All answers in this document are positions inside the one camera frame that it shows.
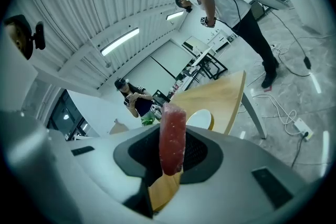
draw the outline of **floor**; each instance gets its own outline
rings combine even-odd
[[[278,77],[267,93],[277,99],[284,110],[289,113],[296,110],[301,118],[314,132],[312,138],[302,142],[300,154],[295,162],[294,170],[307,182],[322,177],[328,170],[333,159],[336,142],[336,36],[321,38],[318,33],[307,29],[300,21],[294,9],[273,10],[293,34],[299,39],[309,57],[314,75],[298,77],[290,73],[283,64],[277,69]],[[260,29],[269,42],[276,48],[288,52],[281,55],[282,60],[294,72],[308,74],[303,63],[303,54],[299,46],[282,23],[272,13],[268,13],[259,22]],[[247,73],[245,87],[252,96],[264,93],[261,83],[264,79],[264,69],[261,57],[256,54],[244,40],[236,38],[215,55],[227,68],[223,76],[244,69]],[[209,82],[208,78],[198,75],[201,84]],[[191,88],[198,86],[193,82]],[[279,160],[291,165],[297,152],[299,135],[289,135],[272,102],[267,98],[254,98],[267,129],[266,140],[259,138],[249,114],[241,105],[230,135],[249,140],[276,156]],[[280,111],[281,119],[285,122],[286,115]],[[290,123],[289,132],[297,132]]]

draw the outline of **extension cord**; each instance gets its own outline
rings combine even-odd
[[[308,135],[304,138],[306,142],[309,141],[313,136],[314,132],[308,127],[308,125],[306,125],[306,123],[301,118],[298,118],[296,121],[294,121],[294,126],[300,131],[301,135],[308,133]]]

